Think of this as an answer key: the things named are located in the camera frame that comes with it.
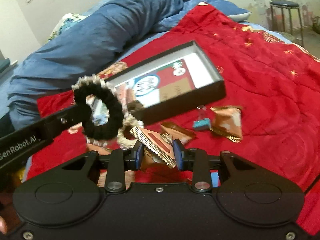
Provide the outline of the gold striped snack packet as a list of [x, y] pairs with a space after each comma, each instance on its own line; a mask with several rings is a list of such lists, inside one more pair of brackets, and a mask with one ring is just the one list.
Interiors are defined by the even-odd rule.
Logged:
[[172, 135], [169, 133], [157, 133], [138, 126], [133, 127], [130, 133], [146, 146], [149, 151], [160, 157], [169, 168], [176, 166]]

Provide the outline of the black crochet scrunchie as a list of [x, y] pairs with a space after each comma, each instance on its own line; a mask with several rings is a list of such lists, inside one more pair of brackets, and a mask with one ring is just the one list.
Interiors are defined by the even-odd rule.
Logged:
[[106, 147], [117, 137], [125, 117], [116, 88], [92, 75], [80, 77], [72, 91], [75, 105], [84, 114], [81, 124], [87, 142]]

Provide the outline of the small brown snack packet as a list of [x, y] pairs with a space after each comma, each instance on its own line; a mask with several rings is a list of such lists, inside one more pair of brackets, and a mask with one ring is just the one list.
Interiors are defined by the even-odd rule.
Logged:
[[185, 129], [172, 121], [164, 121], [160, 124], [162, 133], [169, 133], [172, 139], [178, 139], [185, 145], [196, 138], [196, 134], [191, 130]]

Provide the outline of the teal binder clip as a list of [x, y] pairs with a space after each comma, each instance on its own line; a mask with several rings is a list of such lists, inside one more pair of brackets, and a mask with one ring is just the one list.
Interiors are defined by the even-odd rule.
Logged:
[[211, 128], [211, 120], [206, 116], [206, 106], [197, 107], [198, 117], [197, 120], [193, 122], [193, 130], [202, 131]]

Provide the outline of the brown triangular snack packet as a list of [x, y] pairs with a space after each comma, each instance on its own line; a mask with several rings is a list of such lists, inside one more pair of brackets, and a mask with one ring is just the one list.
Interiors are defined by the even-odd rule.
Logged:
[[210, 130], [232, 142], [242, 141], [241, 106], [211, 107], [214, 118]]

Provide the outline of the black shallow cardboard box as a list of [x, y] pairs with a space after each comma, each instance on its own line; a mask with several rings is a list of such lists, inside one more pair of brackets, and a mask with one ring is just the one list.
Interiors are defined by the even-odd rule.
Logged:
[[152, 56], [108, 78], [108, 81], [117, 87], [131, 78], [181, 58], [185, 59], [195, 89], [157, 105], [134, 111], [133, 116], [136, 119], [149, 125], [225, 98], [226, 88], [223, 77], [195, 41], [175, 46]]

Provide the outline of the Chinese history textbook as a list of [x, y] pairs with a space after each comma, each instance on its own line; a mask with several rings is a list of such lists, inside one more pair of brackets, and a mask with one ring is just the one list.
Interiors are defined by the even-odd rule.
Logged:
[[195, 85], [181, 58], [117, 85], [120, 88], [127, 92], [126, 103], [137, 100], [147, 108], [190, 92]]

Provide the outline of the red teddy bear blanket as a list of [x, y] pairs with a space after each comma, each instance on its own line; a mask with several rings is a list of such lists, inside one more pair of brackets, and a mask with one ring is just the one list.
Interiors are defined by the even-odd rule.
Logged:
[[178, 25], [132, 54], [132, 66], [194, 40], [225, 81], [226, 97], [212, 108], [240, 106], [243, 139], [233, 143], [211, 131], [197, 132], [190, 146], [216, 155], [232, 151], [284, 176], [307, 191], [298, 224], [319, 231], [319, 60], [248, 24], [233, 22], [210, 4], [200, 3]]

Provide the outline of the blue plush duvet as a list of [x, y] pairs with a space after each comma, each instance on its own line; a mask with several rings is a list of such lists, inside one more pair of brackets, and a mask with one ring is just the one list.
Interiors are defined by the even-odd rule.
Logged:
[[200, 2], [236, 22], [249, 11], [225, 0], [112, 0], [30, 54], [14, 71], [8, 87], [8, 113], [1, 135], [40, 117], [37, 100], [71, 88], [77, 79], [102, 71], [127, 47], [151, 33], [176, 26]]

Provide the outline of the cartoon print pillow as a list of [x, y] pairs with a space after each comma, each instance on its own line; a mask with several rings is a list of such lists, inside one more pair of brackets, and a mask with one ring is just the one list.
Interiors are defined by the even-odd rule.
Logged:
[[68, 13], [65, 14], [57, 23], [57, 25], [54, 27], [52, 32], [50, 33], [47, 42], [55, 39], [56, 37], [60, 36], [63, 32], [67, 31], [74, 25], [76, 25], [78, 22], [81, 22], [87, 18], [85, 15], [80, 15], [80, 14], [73, 14], [73, 13]]

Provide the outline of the round dark metal stool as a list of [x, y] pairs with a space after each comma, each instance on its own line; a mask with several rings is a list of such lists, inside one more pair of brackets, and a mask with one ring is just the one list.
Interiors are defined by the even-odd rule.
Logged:
[[[276, 9], [280, 10], [280, 22], [282, 26], [282, 33], [289, 34], [294, 41], [304, 47], [304, 33], [303, 33], [303, 21], [300, 5], [297, 2], [287, 1], [287, 0], [270, 0], [270, 14], [271, 14], [271, 28], [276, 30], [278, 27], [278, 20], [276, 15]], [[295, 10], [298, 15], [298, 30], [300, 31], [300, 37], [293, 36], [293, 14], [292, 11]]]

